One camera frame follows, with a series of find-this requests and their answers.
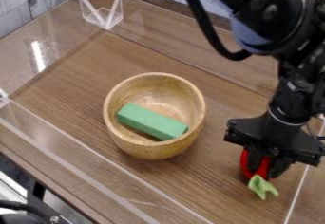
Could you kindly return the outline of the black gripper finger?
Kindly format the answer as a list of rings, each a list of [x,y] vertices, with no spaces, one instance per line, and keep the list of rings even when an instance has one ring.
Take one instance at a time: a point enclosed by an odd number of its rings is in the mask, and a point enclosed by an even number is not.
[[[289,169],[294,160],[288,157],[277,157],[270,161],[270,166],[267,170],[267,178],[277,178]]]
[[[263,175],[263,155],[261,151],[250,147],[247,150],[247,156],[246,156],[246,171],[247,175],[251,177],[254,175]]]

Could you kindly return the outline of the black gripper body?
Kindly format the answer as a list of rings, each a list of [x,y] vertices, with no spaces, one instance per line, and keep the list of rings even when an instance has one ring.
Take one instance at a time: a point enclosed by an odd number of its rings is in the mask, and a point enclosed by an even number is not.
[[[314,116],[302,110],[290,114],[280,107],[269,107],[258,117],[230,119],[223,140],[246,150],[257,148],[270,160],[288,157],[294,163],[317,166],[325,157],[325,144],[312,129],[304,131]]]

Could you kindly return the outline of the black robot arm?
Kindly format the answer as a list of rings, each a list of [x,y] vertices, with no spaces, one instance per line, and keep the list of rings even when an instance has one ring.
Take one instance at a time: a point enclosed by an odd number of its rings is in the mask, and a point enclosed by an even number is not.
[[[227,121],[225,140],[243,148],[245,176],[272,179],[297,162],[318,165],[325,137],[310,129],[310,120],[325,114],[325,0],[218,0],[230,13],[239,51],[223,46],[201,1],[186,1],[225,58],[238,62],[262,55],[278,60],[280,82],[266,111]]]

